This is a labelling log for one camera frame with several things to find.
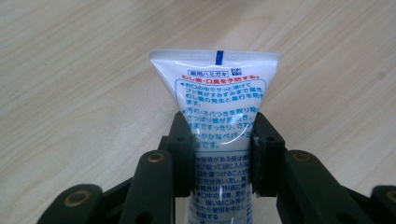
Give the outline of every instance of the light wooden surface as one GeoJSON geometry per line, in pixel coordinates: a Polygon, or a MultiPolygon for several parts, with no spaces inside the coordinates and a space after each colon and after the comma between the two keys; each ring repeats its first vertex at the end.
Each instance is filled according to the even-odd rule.
{"type": "MultiPolygon", "coordinates": [[[[396,185],[395,1],[0,1],[0,222],[134,174],[177,105],[153,49],[282,55],[261,107],[289,149],[369,195],[396,185]]],[[[177,200],[177,219],[183,217],[177,200]]],[[[278,223],[275,200],[255,223],[278,223]]]]}

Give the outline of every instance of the black plastic bracket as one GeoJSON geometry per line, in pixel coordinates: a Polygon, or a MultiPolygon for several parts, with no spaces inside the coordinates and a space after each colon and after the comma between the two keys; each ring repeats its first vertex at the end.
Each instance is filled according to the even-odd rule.
{"type": "MultiPolygon", "coordinates": [[[[103,193],[77,185],[61,193],[39,224],[175,223],[175,197],[194,187],[194,137],[176,113],[158,150],[145,153],[134,177],[103,193]]],[[[314,155],[287,151],[285,141],[259,113],[251,139],[250,181],[261,197],[277,197],[283,223],[396,223],[396,187],[375,187],[370,198],[341,186],[314,155]]]]}

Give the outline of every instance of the white toothpaste tube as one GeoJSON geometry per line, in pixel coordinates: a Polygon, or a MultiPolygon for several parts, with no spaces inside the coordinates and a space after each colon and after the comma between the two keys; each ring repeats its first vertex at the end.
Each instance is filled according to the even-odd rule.
{"type": "Polygon", "coordinates": [[[250,138],[279,55],[158,49],[149,57],[196,138],[186,223],[252,223],[250,138]]]}

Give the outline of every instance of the metal screw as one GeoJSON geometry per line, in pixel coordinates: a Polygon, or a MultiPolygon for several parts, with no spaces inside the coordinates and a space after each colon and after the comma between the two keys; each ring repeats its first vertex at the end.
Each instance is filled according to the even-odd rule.
{"type": "Polygon", "coordinates": [[[393,201],[394,203],[396,203],[396,190],[390,190],[387,192],[387,197],[393,201]]]}
{"type": "Polygon", "coordinates": [[[165,156],[159,152],[152,153],[148,156],[149,162],[160,162],[160,161],[164,161],[164,160],[165,160],[165,156]]]}
{"type": "Polygon", "coordinates": [[[308,154],[302,152],[296,152],[293,154],[293,158],[299,162],[309,162],[311,157],[308,154]]]}
{"type": "Polygon", "coordinates": [[[84,204],[91,198],[91,193],[85,189],[79,189],[69,194],[64,200],[64,205],[67,207],[76,207],[84,204]]]}

